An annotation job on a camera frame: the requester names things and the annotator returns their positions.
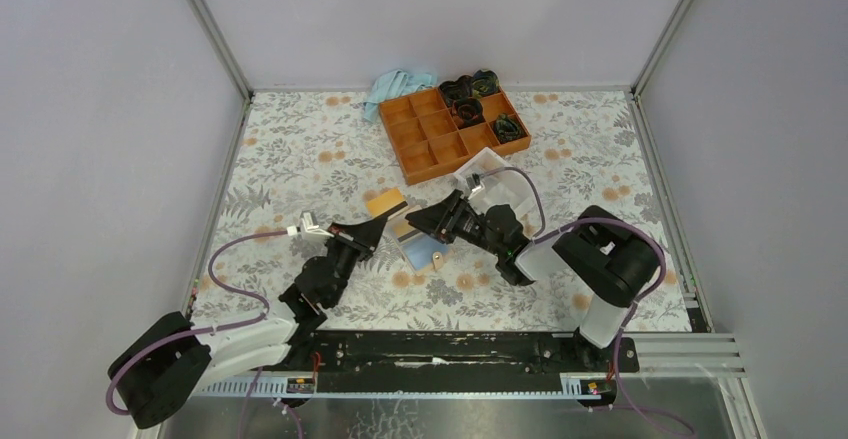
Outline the beige card holder wallet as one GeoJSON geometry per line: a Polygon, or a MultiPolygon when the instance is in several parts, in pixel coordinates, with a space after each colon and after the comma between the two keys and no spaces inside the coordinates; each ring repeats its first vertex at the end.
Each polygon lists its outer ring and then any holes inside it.
{"type": "MultiPolygon", "coordinates": [[[[408,206],[408,209],[401,214],[406,215],[408,212],[422,209],[421,206],[408,206]]],[[[398,249],[400,250],[406,263],[415,273],[427,273],[437,271],[445,266],[450,253],[450,246],[441,244],[424,233],[419,233],[411,240],[398,242],[395,240],[387,226],[387,232],[398,249]]]]}

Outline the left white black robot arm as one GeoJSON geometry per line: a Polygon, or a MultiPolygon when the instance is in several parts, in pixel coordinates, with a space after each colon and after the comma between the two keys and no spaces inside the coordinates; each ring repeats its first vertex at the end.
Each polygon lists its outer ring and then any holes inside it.
{"type": "Polygon", "coordinates": [[[163,315],[109,366],[109,411],[148,429],[172,417],[205,386],[265,366],[304,366],[313,333],[339,303],[355,267],[374,255],[387,222],[386,216],[377,216],[323,228],[304,213],[298,224],[275,231],[275,236],[302,235],[325,247],[275,299],[220,281],[215,262],[236,243],[221,246],[207,265],[210,280],[231,294],[257,300],[258,312],[205,325],[193,324],[180,311],[163,315]]]}

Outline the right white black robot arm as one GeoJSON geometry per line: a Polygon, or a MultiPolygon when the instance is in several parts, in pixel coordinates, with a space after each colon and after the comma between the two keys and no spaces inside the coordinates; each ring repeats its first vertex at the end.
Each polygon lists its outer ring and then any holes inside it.
{"type": "Polygon", "coordinates": [[[575,361],[589,371],[612,359],[612,344],[667,272],[657,241],[599,206],[586,208],[577,220],[539,238],[524,234],[510,205],[478,212],[458,190],[405,218],[442,244],[461,239],[494,255],[497,271],[515,286],[575,273],[594,295],[573,345],[575,361]]]}

